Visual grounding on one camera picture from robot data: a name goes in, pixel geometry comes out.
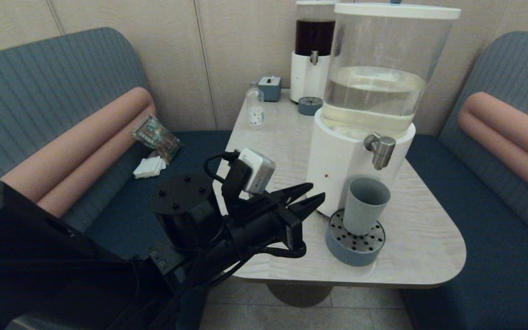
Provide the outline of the blue tissue box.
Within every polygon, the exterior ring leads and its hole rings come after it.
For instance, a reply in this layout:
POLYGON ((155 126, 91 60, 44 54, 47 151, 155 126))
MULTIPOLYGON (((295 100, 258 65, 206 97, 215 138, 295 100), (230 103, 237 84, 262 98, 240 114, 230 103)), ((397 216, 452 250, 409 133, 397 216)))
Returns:
POLYGON ((278 102, 281 98, 281 77, 262 77, 258 88, 263 92, 264 102, 278 102))

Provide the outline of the small clear glass bottle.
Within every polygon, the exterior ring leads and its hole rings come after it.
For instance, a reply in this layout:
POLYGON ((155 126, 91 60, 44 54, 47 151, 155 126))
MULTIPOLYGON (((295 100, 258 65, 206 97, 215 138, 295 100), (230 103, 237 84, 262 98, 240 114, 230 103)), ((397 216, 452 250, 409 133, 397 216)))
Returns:
POLYGON ((251 129, 264 127, 264 93, 260 90, 257 81, 251 82, 251 87, 245 95, 247 107, 247 121, 251 129))

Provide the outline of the large steel dispenser tap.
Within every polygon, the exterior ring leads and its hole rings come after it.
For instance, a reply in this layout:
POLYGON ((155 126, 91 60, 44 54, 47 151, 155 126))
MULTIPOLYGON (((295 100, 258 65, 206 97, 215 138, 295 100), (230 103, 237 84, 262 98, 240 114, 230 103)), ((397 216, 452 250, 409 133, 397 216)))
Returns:
POLYGON ((378 133, 369 134, 364 140, 366 150, 373 153, 372 164, 376 171, 388 166, 395 146, 394 138, 378 133))

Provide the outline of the large blue perforated drip tray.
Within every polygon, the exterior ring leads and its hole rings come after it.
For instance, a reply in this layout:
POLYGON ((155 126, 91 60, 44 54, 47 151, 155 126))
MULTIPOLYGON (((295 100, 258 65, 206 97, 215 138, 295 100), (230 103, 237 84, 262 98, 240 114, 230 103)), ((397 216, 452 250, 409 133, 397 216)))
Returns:
POLYGON ((345 209, 338 209, 329 219, 325 244, 339 261, 354 267, 372 264, 386 242, 385 230, 375 222, 368 234, 354 235, 343 224, 345 209))

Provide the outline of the white folded napkin stack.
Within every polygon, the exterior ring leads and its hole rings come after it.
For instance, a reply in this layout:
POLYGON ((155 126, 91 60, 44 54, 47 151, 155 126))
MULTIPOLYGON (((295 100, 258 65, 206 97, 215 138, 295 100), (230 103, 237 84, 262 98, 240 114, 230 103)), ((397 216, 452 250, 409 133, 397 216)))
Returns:
POLYGON ((156 177, 166 167, 167 163, 160 156, 142 159, 138 167, 133 171, 133 175, 136 179, 156 177))

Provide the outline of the blue ribbed booth bench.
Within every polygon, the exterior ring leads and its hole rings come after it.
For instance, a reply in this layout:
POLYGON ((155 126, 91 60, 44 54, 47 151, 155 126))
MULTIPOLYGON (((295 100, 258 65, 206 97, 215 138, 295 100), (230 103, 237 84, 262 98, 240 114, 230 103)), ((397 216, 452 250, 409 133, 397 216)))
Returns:
POLYGON ((475 92, 528 115, 528 32, 486 47, 442 132, 417 134, 407 154, 467 247, 446 284, 401 290, 414 330, 528 330, 528 184, 461 131, 461 102, 475 92))
MULTIPOLYGON (((134 87, 148 88, 138 54, 126 38, 103 27, 0 51, 0 176, 52 138, 134 87)), ((183 147, 159 177, 132 171, 149 149, 140 143, 102 175, 64 219, 123 257, 144 253, 165 237, 149 208, 161 178, 203 172, 222 152, 229 130, 178 132, 183 147)))

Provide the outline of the small blue perforated drip tray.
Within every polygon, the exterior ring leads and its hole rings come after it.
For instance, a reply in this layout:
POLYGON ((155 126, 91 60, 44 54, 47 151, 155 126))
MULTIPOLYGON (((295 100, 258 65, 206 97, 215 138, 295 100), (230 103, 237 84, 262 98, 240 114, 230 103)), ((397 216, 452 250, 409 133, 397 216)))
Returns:
POLYGON ((317 97, 302 97, 298 100, 297 110, 300 114, 306 116, 314 116, 316 111, 318 111, 323 106, 322 98, 317 97))

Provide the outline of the clear plastic snack packet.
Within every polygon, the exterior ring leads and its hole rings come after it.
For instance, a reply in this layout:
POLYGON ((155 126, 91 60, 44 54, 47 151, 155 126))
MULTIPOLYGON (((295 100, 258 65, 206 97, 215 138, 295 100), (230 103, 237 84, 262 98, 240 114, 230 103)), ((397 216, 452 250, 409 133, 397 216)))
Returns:
POLYGON ((180 139, 151 113, 142 115, 134 124, 131 134, 135 140, 156 151, 167 165, 174 160, 182 148, 180 139))

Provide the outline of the pink bolster cushion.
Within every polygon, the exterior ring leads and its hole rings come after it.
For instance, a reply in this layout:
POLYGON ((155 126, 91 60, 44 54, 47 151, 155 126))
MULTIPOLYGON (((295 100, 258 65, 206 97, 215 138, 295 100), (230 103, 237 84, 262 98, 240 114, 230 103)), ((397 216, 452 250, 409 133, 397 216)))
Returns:
POLYGON ((528 184, 528 115, 490 94, 472 94, 457 114, 460 128, 528 184))
POLYGON ((55 138, 0 178, 40 208, 63 217, 136 142, 139 121, 155 115, 148 90, 132 88, 55 138))

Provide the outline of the light grey plastic cup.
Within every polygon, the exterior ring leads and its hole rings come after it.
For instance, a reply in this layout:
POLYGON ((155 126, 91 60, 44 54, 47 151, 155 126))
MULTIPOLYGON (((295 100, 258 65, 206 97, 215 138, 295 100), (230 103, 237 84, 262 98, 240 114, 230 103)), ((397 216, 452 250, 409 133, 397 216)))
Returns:
POLYGON ((343 224, 356 236, 369 234, 390 201, 389 188, 369 177, 354 178, 346 193, 343 224))

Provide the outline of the large clear water dispenser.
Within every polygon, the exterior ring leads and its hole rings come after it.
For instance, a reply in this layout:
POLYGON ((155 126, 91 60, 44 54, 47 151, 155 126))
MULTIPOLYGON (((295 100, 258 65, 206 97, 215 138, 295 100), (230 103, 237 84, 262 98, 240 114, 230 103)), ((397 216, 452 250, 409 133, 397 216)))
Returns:
POLYGON ((339 3, 323 106, 316 112, 307 181, 325 193, 330 216, 354 178, 390 187, 416 134, 413 119, 461 9, 405 3, 339 3), (388 166, 375 170, 364 147, 372 133, 392 137, 388 166))

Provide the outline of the dark drink dispenser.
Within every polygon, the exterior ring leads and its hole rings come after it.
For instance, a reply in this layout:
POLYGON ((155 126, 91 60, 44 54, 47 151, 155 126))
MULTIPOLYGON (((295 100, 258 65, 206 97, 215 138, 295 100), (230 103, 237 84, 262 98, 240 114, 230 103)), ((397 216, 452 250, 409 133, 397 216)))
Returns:
POLYGON ((335 5, 340 0, 298 0, 295 49, 291 55, 291 100, 323 98, 335 35, 335 5), (310 63, 318 51, 316 66, 310 63))

